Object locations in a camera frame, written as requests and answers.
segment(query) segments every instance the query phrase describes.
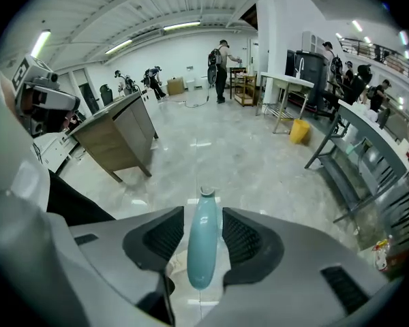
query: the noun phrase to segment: light blue bottle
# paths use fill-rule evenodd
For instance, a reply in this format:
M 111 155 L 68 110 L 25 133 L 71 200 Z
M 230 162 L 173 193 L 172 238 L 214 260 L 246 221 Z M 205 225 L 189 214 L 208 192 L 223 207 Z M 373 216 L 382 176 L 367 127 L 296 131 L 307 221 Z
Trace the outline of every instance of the light blue bottle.
M 187 273 L 192 287 L 205 289 L 212 281 L 217 257 L 217 204 L 212 188 L 200 188 L 188 242 Z

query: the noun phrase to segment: cardboard box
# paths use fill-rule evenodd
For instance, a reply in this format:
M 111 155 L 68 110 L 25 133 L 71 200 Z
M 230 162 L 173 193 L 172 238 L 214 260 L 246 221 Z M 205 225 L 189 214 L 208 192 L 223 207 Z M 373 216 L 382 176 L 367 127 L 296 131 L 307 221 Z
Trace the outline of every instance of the cardboard box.
M 175 78 L 167 81 L 166 88 L 169 95 L 179 95 L 185 92 L 185 85 L 183 84 L 183 78 Z

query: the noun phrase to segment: black chair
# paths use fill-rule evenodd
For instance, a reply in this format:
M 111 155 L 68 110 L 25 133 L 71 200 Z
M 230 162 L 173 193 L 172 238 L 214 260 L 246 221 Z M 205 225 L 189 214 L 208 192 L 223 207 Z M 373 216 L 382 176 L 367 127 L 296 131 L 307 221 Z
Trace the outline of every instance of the black chair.
M 107 106 L 109 103 L 112 103 L 113 95 L 112 95 L 112 90 L 109 88 L 107 84 L 103 84 L 100 87 L 100 94 L 102 95 L 102 101 L 103 105 Z
M 360 65 L 358 66 L 358 74 L 353 78 L 350 86 L 346 86 L 342 83 L 330 82 L 329 84 L 333 87 L 333 92 L 324 91 L 322 97 L 329 103 L 329 109 L 334 108 L 332 112 L 319 112 L 316 115 L 318 116 L 327 116 L 332 121 L 335 118 L 335 114 L 339 109 L 338 101 L 341 99 L 344 102 L 352 105 L 357 100 L 358 96 L 365 90 L 365 87 L 372 79 L 371 70 L 369 65 Z M 340 88 L 343 96 L 340 96 L 336 93 L 336 90 Z

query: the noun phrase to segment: faucet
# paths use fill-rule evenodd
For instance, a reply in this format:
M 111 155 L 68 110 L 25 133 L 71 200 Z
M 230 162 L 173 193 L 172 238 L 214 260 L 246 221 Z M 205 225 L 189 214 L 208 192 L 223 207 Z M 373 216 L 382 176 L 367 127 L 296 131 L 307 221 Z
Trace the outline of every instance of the faucet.
M 295 77 L 299 79 L 299 78 L 300 78 L 300 73 L 301 73 L 301 71 L 304 70 L 304 69 L 305 69 L 305 59 L 302 58 L 302 59 L 300 60 L 299 68 L 298 68 L 298 69 L 295 68 L 295 70 L 297 71 L 297 74 L 295 75 Z

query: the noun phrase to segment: white table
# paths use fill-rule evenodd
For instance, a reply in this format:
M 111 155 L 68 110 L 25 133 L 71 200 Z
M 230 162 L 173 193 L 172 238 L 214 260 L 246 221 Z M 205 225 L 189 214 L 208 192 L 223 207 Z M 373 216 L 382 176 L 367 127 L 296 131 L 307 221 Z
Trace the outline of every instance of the white table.
M 271 78 L 273 79 L 273 84 L 276 84 L 278 87 L 280 87 L 281 89 L 284 89 L 284 96 L 282 98 L 282 102 L 280 104 L 280 108 L 279 111 L 277 112 L 276 110 L 272 109 L 272 106 L 276 106 L 277 103 L 263 103 L 263 100 L 261 101 L 261 97 L 262 97 L 262 84 L 264 81 L 264 78 Z M 291 117 L 290 114 L 288 114 L 285 111 L 286 108 L 286 104 L 288 101 L 288 96 L 289 96 L 289 92 L 293 92 L 296 93 L 297 95 L 302 95 L 305 100 L 303 102 L 303 105 L 301 107 L 298 119 L 301 118 L 301 115 L 303 114 L 303 111 L 305 110 L 306 107 L 306 103 L 307 100 L 309 99 L 309 94 L 311 89 L 314 87 L 314 84 L 312 82 L 306 81 L 306 80 L 302 80 L 302 79 L 298 79 L 295 78 L 293 76 L 288 76 L 288 75 L 283 75 L 283 74 L 271 74 L 271 73 L 267 73 L 267 72 L 262 72 L 260 73 L 260 84 L 259 84 L 259 98 L 258 98 L 258 103 L 256 106 L 256 115 L 259 115 L 259 108 L 262 107 L 262 105 L 266 106 L 265 111 L 267 111 L 268 109 L 270 109 L 270 111 L 277 116 L 277 123 L 275 124 L 273 133 L 276 133 L 277 128 L 279 127 L 279 123 L 282 119 L 284 120 L 294 120 L 293 117 Z

